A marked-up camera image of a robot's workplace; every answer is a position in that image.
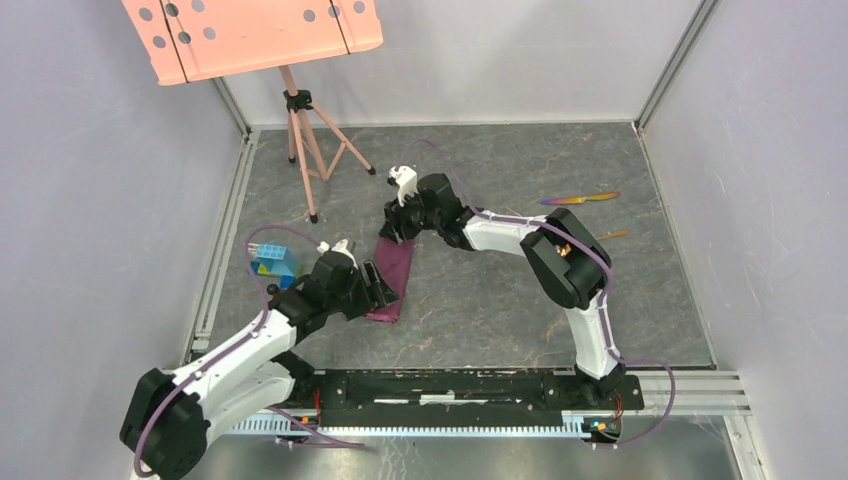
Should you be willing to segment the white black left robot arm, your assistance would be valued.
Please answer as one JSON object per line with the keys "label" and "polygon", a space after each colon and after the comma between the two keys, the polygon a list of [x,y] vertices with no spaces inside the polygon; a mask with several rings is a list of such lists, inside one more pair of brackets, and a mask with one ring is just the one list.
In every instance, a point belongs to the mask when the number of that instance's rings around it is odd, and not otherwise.
{"label": "white black left robot arm", "polygon": [[138,381],[119,438],[141,478],[181,479],[223,433],[258,411],[306,405],[314,370],[292,349],[337,313],[348,320],[398,301],[376,264],[346,249],[271,296],[246,327],[199,359]]}

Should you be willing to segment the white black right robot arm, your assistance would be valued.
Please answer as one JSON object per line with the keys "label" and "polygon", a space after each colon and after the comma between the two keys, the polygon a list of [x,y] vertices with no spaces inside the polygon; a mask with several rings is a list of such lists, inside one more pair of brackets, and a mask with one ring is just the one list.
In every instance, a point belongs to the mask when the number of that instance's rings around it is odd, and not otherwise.
{"label": "white black right robot arm", "polygon": [[379,263],[398,265],[402,246],[425,231],[452,248],[525,258],[569,321],[580,400],[602,408],[617,396],[626,369],[604,317],[611,259],[571,211],[522,217],[477,210],[462,203],[446,175],[419,177],[407,166],[391,168],[387,182],[396,197],[384,206]]}

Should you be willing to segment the magenta satin napkin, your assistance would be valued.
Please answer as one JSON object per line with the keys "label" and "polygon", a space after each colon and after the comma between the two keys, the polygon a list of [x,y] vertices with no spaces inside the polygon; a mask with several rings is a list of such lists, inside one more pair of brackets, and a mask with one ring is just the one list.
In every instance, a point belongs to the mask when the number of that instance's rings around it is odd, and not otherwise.
{"label": "magenta satin napkin", "polygon": [[367,319],[390,324],[398,322],[410,276],[415,244],[414,240],[397,244],[389,239],[379,238],[374,252],[376,267],[398,299],[385,307],[369,312],[366,315]]}

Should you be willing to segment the gold spoon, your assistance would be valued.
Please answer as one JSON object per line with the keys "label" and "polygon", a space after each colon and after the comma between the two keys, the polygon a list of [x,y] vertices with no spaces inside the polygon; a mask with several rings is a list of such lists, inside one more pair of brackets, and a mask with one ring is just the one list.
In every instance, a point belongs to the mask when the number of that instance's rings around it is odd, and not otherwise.
{"label": "gold spoon", "polygon": [[[627,230],[627,229],[619,230],[619,231],[615,231],[615,232],[609,232],[607,234],[604,234],[604,235],[597,237],[597,240],[603,241],[603,240],[608,240],[608,239],[613,239],[613,238],[620,238],[620,237],[627,236],[629,233],[630,233],[630,231]],[[557,246],[556,247],[556,251],[561,257],[567,256],[571,252],[571,250],[572,250],[572,247],[568,243],[566,243],[564,246]]]}

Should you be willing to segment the iridescent rainbow knife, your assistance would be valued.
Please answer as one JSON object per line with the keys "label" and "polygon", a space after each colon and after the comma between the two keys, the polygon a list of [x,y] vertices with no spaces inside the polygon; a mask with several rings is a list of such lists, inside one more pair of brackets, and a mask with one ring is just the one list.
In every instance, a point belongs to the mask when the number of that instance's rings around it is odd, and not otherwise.
{"label": "iridescent rainbow knife", "polygon": [[580,205],[588,202],[601,202],[618,198],[621,195],[619,191],[596,193],[591,195],[580,195],[570,197],[545,198],[539,203],[547,206],[564,206],[564,205]]}

